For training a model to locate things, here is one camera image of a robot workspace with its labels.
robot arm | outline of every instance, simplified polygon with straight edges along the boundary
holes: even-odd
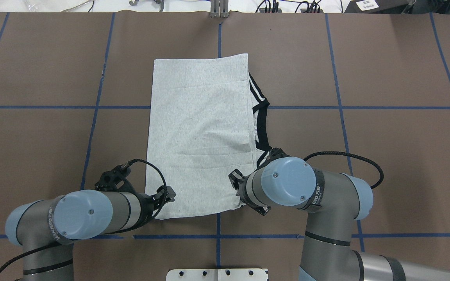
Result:
[[[450,271],[350,249],[355,219],[373,206],[373,193],[360,178],[320,171],[300,158],[273,149],[249,176],[229,175],[241,201],[266,215],[270,206],[309,212],[300,281],[446,281]]]
[[[132,160],[103,173],[95,190],[35,201],[10,214],[5,225],[10,242],[24,252],[47,247],[23,258],[23,281],[73,281],[72,243],[139,228],[174,201],[175,192],[164,178],[157,194],[137,193],[126,179],[134,162],[144,161]]]

folded cloth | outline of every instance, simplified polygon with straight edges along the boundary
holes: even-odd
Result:
[[[156,59],[147,161],[176,192],[157,219],[210,215],[242,204],[228,175],[249,174],[270,150],[268,101],[248,71],[248,55]],[[162,185],[150,167],[145,192]]]

sticker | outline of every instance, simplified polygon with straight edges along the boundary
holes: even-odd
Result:
[[[376,9],[376,8],[380,7],[380,6],[378,6],[378,4],[376,3],[375,0],[364,0],[364,1],[359,1],[356,3],[357,3],[357,6],[359,6],[359,9],[361,9],[361,11],[367,11],[367,10]]]

light blue joint cap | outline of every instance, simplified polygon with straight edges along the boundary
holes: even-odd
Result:
[[[355,186],[355,190],[357,190],[357,195],[359,195],[359,214],[355,219],[364,219],[369,215],[369,211],[373,207],[373,191],[371,190],[371,187],[366,183],[365,180],[362,180],[360,178],[355,178],[354,176],[349,176],[347,174],[344,174],[347,176],[352,183]]]
[[[296,206],[314,193],[316,174],[303,159],[279,158],[265,167],[261,174],[261,188],[275,203]]]
[[[305,270],[300,267],[300,278],[299,281],[317,281],[310,274],[308,274]]]
[[[43,200],[38,200],[29,204],[19,206],[15,208],[15,210],[13,210],[11,214],[9,214],[7,222],[5,224],[5,234],[12,244],[22,246],[22,244],[20,244],[20,242],[18,242],[18,239],[16,238],[16,228],[18,227],[18,223],[20,222],[20,218],[22,218],[23,213],[25,213],[25,211],[30,208],[30,206],[34,205],[34,203],[37,203],[39,201]]]
[[[65,195],[55,207],[57,231],[72,240],[84,240],[101,234],[112,220],[112,203],[105,194],[81,190]]]

white mounting plate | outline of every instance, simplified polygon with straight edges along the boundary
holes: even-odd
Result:
[[[170,270],[166,275],[166,281],[268,281],[267,272],[267,269]]]

